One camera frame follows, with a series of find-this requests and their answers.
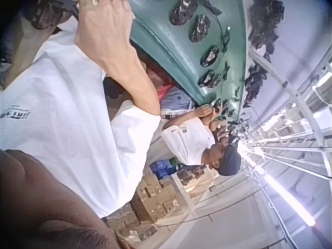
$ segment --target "green panel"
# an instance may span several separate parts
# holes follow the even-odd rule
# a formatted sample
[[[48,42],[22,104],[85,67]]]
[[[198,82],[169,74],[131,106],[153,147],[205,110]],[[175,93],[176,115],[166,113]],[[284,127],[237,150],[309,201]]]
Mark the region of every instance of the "green panel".
[[[242,0],[214,0],[211,3],[223,14],[218,18],[223,30],[231,27],[231,39],[228,51],[210,67],[200,65],[201,57],[211,45],[217,45],[221,36],[220,28],[206,8],[199,6],[192,19],[182,26],[173,26],[169,14],[177,0],[130,0],[136,19],[133,23],[131,39],[154,58],[199,104],[207,103],[215,97],[231,99],[235,89],[240,86],[238,97],[242,97],[246,62],[246,34]],[[189,40],[190,27],[196,15],[205,14],[211,21],[209,34],[199,43]],[[200,88],[198,81],[209,69],[221,73],[225,62],[231,69],[228,79],[218,87]],[[230,101],[237,111],[240,102]]]

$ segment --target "green machine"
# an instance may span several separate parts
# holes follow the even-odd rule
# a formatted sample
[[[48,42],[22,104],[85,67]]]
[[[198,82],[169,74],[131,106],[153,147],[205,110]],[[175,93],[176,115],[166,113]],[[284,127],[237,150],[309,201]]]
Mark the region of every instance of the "green machine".
[[[220,15],[214,15],[201,4],[203,1],[198,1],[196,11],[186,23],[173,25],[170,15],[179,0],[130,0],[136,16],[131,39],[159,63],[198,104],[211,103],[217,99],[228,100],[229,110],[234,111],[227,118],[237,120],[246,65],[243,0],[211,0],[211,5],[222,11]],[[210,20],[209,31],[201,41],[192,42],[189,38],[190,30],[199,15],[205,15]],[[212,46],[220,43],[220,38],[226,32],[230,38],[227,51],[221,52],[212,65],[203,67],[200,63],[202,57]],[[199,86],[200,80],[209,70],[223,75],[226,63],[230,68],[225,80],[212,88]]]

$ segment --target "white shirt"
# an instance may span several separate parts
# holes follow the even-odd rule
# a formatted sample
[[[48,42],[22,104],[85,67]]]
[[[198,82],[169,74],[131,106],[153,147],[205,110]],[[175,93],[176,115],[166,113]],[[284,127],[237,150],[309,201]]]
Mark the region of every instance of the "white shirt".
[[[132,199],[160,117],[126,101],[110,122],[105,73],[74,36],[60,32],[45,42],[0,95],[0,148],[32,155],[104,217]]]
[[[199,118],[163,130],[161,137],[171,152],[185,165],[202,164],[202,155],[215,144],[212,132]]]

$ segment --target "baseball cap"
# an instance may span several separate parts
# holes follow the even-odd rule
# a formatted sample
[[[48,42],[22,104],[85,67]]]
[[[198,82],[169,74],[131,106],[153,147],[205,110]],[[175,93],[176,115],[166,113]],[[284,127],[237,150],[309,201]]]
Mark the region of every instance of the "baseball cap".
[[[238,153],[238,143],[230,144],[225,156],[220,160],[218,173],[223,176],[236,175],[241,167],[241,156]]]

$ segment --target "raised arm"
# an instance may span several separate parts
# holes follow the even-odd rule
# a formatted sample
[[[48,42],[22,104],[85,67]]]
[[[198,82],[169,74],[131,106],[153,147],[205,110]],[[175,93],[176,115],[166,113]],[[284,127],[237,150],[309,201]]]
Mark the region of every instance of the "raised arm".
[[[134,104],[160,115],[157,91],[131,46],[134,18],[128,0],[79,0],[76,45],[132,96]]]
[[[201,118],[201,117],[205,117],[207,115],[209,115],[212,112],[212,107],[209,104],[206,105],[202,105],[198,108],[196,108],[195,110],[182,114],[170,121],[168,121],[165,126],[163,127],[163,129],[167,129],[168,127],[171,126],[180,126],[182,125],[184,122],[191,120],[193,118]]]

